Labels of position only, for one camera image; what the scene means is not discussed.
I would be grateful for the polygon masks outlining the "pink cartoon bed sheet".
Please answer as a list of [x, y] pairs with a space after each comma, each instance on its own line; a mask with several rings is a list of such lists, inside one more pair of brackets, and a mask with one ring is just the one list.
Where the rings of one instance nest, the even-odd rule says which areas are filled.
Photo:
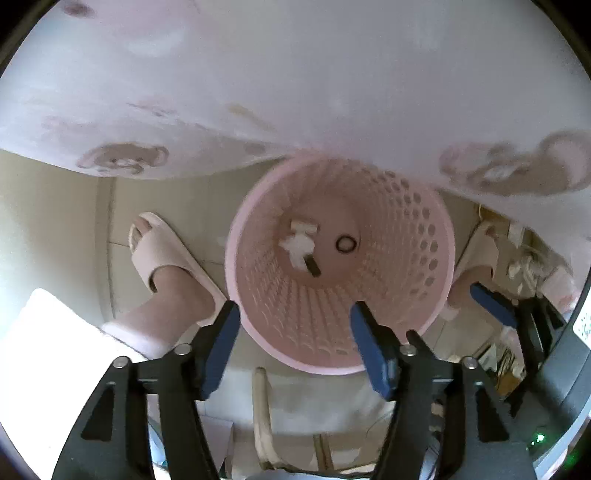
[[537, 1], [5, 1], [1, 146], [141, 179], [317, 150], [590, 236], [590, 79]]

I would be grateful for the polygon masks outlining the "white tissue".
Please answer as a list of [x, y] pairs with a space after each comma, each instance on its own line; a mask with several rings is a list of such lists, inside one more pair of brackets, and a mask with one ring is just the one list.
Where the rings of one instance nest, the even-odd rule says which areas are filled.
[[307, 234], [295, 233], [280, 241], [280, 247], [290, 257], [290, 264], [297, 270], [307, 270], [305, 259], [315, 250], [315, 242]]

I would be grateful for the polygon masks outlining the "right foot pink slipper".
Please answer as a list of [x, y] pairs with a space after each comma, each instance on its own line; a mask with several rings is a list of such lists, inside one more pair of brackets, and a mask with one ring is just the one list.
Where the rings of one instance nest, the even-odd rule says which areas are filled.
[[479, 274], [479, 278], [493, 279], [499, 261], [499, 248], [496, 242], [496, 227], [490, 221], [482, 221], [472, 233], [458, 261], [452, 292], [467, 289], [468, 280]]

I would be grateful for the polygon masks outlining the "white thread spool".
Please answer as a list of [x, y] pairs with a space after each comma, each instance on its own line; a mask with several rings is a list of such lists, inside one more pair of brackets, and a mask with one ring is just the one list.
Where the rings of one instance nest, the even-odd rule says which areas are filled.
[[290, 230], [294, 231], [294, 233], [315, 235], [318, 232], [318, 225], [315, 223], [294, 219], [290, 221]]

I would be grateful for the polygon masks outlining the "foot pink slipper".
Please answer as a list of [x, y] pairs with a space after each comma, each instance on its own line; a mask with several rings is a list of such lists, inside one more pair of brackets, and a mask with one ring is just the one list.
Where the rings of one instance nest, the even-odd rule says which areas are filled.
[[452, 292], [467, 289], [468, 280], [479, 274], [479, 278], [493, 279], [499, 261], [499, 248], [496, 242], [496, 227], [490, 221], [482, 221], [472, 233], [458, 261]]
[[174, 268], [190, 276], [211, 297], [212, 311], [204, 319], [195, 320], [199, 327], [211, 325], [226, 301], [225, 295], [211, 276], [199, 265], [174, 230], [158, 215], [143, 212], [132, 223], [128, 235], [131, 261], [145, 286], [154, 294], [155, 275], [165, 268]]

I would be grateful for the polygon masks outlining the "left foot pink slipper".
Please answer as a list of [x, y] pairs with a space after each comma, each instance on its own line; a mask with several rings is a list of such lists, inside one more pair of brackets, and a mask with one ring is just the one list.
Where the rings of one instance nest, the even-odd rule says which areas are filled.
[[154, 294], [155, 275], [165, 268], [174, 268], [190, 276], [211, 297], [212, 311], [204, 319], [195, 320], [199, 327], [211, 325], [226, 301], [225, 295], [211, 276], [199, 265], [174, 230], [158, 215], [143, 212], [132, 223], [128, 235], [131, 261], [145, 286]]

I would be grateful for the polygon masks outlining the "pink plastic waste basket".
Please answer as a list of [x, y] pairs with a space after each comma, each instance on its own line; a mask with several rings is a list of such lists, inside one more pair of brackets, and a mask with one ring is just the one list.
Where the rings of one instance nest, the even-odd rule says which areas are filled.
[[[322, 275], [294, 269], [280, 241], [291, 220], [318, 225]], [[443, 309], [455, 267], [454, 229], [432, 187], [352, 160], [299, 155], [263, 175], [233, 219], [228, 293], [242, 326], [271, 357], [318, 375], [363, 370], [349, 312], [368, 304], [398, 335], [423, 332]]]

